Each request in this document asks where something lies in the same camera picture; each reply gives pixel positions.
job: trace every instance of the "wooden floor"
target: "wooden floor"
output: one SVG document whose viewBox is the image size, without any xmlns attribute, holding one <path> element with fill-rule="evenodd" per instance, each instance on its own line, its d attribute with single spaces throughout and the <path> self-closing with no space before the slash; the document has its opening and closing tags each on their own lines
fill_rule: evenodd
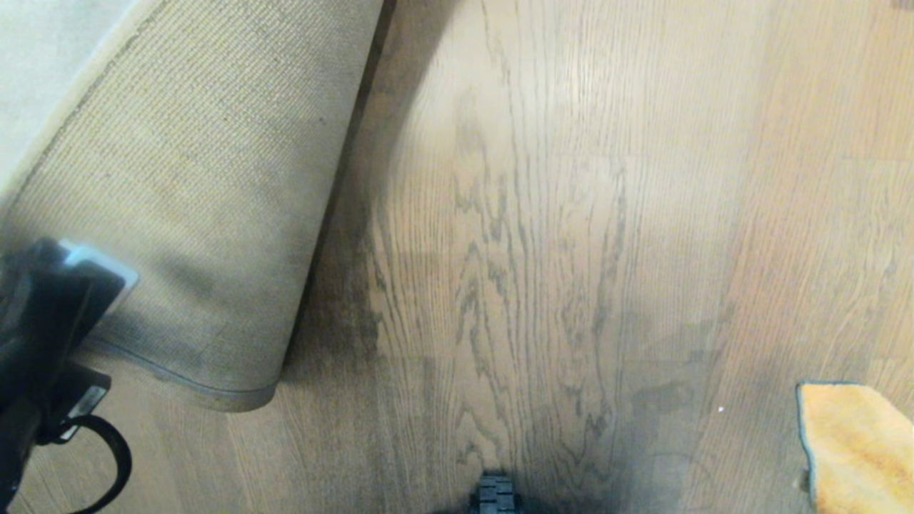
<svg viewBox="0 0 914 514">
<path fill-rule="evenodd" d="M 811 512 L 793 387 L 914 414 L 914 4 L 401 0 L 275 400 L 115 377 L 111 512 Z M 90 436 L 13 512 L 88 504 Z"/>
</svg>

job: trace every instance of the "wood grain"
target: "wood grain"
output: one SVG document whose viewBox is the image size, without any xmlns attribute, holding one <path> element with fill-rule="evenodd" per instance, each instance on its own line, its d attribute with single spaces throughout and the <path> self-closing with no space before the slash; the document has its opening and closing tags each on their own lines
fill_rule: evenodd
<svg viewBox="0 0 914 514">
<path fill-rule="evenodd" d="M 276 399 L 115 377 L 111 511 L 811 512 L 793 385 L 914 414 L 914 11 L 401 0 Z M 88 436 L 14 512 L 88 502 Z M 93 474 L 77 478 L 89 466 Z"/>
</svg>

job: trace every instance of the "black strap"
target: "black strap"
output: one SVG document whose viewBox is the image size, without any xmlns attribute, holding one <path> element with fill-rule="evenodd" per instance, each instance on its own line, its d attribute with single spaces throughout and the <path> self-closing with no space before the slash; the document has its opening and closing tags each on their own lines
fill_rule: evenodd
<svg viewBox="0 0 914 514">
<path fill-rule="evenodd" d="M 94 433 L 98 434 L 101 439 L 108 445 L 114 454 L 114 462 L 117 464 L 117 477 L 114 478 L 114 484 L 111 488 L 108 489 L 108 492 L 104 494 L 98 501 L 93 503 L 90 507 L 86 507 L 83 510 L 78 510 L 73 514 L 93 514 L 99 510 L 104 509 L 109 503 L 114 501 L 115 498 L 121 491 L 123 491 L 124 486 L 127 485 L 127 480 L 130 478 L 130 472 L 133 470 L 133 456 L 130 453 L 130 446 L 127 445 L 127 441 L 124 440 L 120 432 L 114 428 L 114 425 L 106 422 L 102 418 L 87 414 L 85 416 L 79 416 L 70 420 L 65 421 L 60 426 L 59 435 L 63 435 L 67 430 L 74 426 L 80 426 L 92 430 Z M 61 444 L 65 441 L 58 439 L 55 443 Z"/>
</svg>

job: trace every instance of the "microfiber cloth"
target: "microfiber cloth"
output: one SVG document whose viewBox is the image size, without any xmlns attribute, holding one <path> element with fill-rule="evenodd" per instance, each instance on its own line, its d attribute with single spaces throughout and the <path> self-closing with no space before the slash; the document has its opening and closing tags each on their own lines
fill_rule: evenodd
<svg viewBox="0 0 914 514">
<path fill-rule="evenodd" d="M 797 386 L 810 495 L 819 514 L 914 512 L 914 426 L 852 383 Z"/>
</svg>

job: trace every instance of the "yellow cloth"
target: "yellow cloth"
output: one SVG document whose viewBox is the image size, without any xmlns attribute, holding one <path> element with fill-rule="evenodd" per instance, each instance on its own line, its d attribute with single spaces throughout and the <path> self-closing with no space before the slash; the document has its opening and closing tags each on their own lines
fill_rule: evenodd
<svg viewBox="0 0 914 514">
<path fill-rule="evenodd" d="M 914 512 L 911 421 L 866 386 L 803 383 L 797 393 L 816 511 Z"/>
</svg>

